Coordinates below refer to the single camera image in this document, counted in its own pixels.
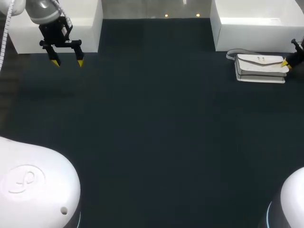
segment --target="dark gray floor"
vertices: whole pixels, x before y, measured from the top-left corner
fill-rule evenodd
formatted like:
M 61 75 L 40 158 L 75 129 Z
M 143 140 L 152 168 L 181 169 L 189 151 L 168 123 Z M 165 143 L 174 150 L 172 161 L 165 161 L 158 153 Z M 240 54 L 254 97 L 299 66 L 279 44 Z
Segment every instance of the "dark gray floor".
M 0 43 L 6 17 L 0 13 Z M 7 112 L 13 102 L 19 86 L 19 79 L 28 63 L 28 55 L 18 55 L 10 38 L 8 38 L 4 65 L 0 73 L 0 128 L 3 126 Z
M 237 82 L 208 19 L 104 20 L 82 69 L 60 56 L 30 56 L 0 133 L 75 165 L 81 227 L 256 228 L 304 166 L 303 69 Z

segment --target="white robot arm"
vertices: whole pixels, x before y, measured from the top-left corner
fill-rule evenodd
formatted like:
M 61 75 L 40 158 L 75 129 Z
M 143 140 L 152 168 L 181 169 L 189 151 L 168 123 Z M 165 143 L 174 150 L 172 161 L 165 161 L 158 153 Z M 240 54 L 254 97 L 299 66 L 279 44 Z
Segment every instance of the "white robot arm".
M 0 137 L 0 227 L 78 228 L 80 182 L 56 151 Z
M 7 15 L 9 6 L 10 6 L 10 0 L 0 0 L 0 11 Z M 12 16 L 17 16 L 21 14 L 25 9 L 26 0 L 15 0 Z
M 73 29 L 72 22 L 58 0 L 0 0 L 0 11 L 7 15 L 3 41 L 0 53 L 0 69 L 4 60 L 6 38 L 8 36 L 10 17 L 21 14 L 24 10 L 30 19 L 39 25 L 44 40 L 39 44 L 48 53 L 49 59 L 58 67 L 61 61 L 54 51 L 57 48 L 72 48 L 80 66 L 83 64 L 84 53 L 81 50 L 81 40 L 70 40 L 69 35 Z

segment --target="white cable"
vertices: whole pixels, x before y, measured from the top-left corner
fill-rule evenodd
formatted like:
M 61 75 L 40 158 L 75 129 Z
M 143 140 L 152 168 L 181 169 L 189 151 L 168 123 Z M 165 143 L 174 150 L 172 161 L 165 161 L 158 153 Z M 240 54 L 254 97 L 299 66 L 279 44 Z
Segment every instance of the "white cable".
M 62 8 L 62 6 L 56 0 L 51 0 L 51 1 L 57 7 L 59 12 L 62 12 L 63 16 L 65 16 L 67 25 L 69 28 L 71 28 L 73 25 L 72 25 L 71 19 L 67 16 L 67 13 L 65 12 L 65 10 Z
M 0 71 L 1 71 L 2 65 L 3 65 L 6 42 L 7 42 L 8 35 L 9 35 L 10 20 L 11 20 L 11 15 L 13 12 L 14 3 L 15 3 L 15 0 L 11 0 L 11 2 L 9 4 L 8 14 L 6 16 L 5 27 L 4 27 L 4 31 L 3 31 L 3 37 L 2 37 L 1 51 L 0 51 Z

